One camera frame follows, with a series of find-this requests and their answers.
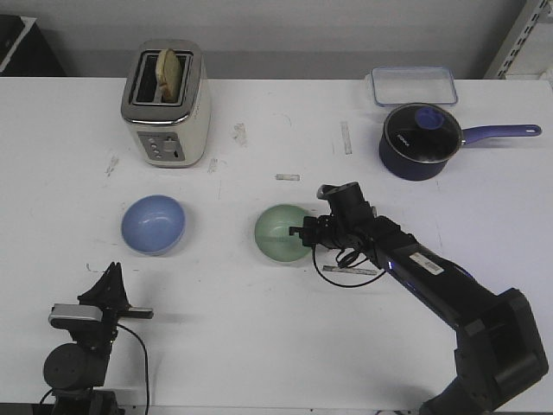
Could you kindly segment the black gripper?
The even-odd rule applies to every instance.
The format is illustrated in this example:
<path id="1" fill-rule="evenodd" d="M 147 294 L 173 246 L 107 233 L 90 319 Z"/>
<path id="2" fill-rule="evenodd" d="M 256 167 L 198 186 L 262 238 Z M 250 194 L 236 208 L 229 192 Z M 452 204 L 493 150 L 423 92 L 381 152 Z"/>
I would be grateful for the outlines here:
<path id="1" fill-rule="evenodd" d="M 302 227 L 289 227 L 289 235 L 296 234 L 301 236 L 302 245 L 306 247 L 322 245 L 329 249 L 346 248 L 336 219 L 331 215 L 305 216 Z"/>
<path id="2" fill-rule="evenodd" d="M 117 326 L 121 318 L 151 319 L 154 311 L 151 308 L 130 306 L 124 288 L 122 267 L 119 262 L 111 262 L 94 286 L 77 296 L 79 303 L 109 303 L 111 301 L 111 274 L 114 272 L 114 296 L 116 305 L 122 310 L 104 308 L 100 324 L 88 329 L 70 329 L 71 337 L 80 346 L 92 351 L 111 351 L 112 343 L 118 335 Z"/>

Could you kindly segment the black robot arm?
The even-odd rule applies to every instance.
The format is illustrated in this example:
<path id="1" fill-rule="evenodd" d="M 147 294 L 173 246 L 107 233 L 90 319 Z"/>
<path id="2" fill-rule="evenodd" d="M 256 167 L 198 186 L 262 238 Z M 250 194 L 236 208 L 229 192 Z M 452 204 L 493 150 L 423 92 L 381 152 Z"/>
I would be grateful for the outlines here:
<path id="1" fill-rule="evenodd" d="M 389 273 L 456 335 L 455 379 L 422 404 L 421 414 L 488 414 L 540 381 L 549 370 L 530 303 L 511 288 L 499 295 L 467 271 L 378 215 L 358 183 L 323 185 L 331 213 L 290 227 L 304 246 L 353 250 Z"/>
<path id="2" fill-rule="evenodd" d="M 50 387 L 45 394 L 55 402 L 53 414 L 124 414 L 116 394 L 103 390 L 113 343 L 120 329 L 138 337 L 119 322 L 122 318 L 150 319 L 151 308 L 129 303 L 122 266 L 112 262 L 100 279 L 76 304 L 56 303 L 48 316 L 55 329 L 68 331 L 72 340 L 51 351 L 43 365 Z"/>

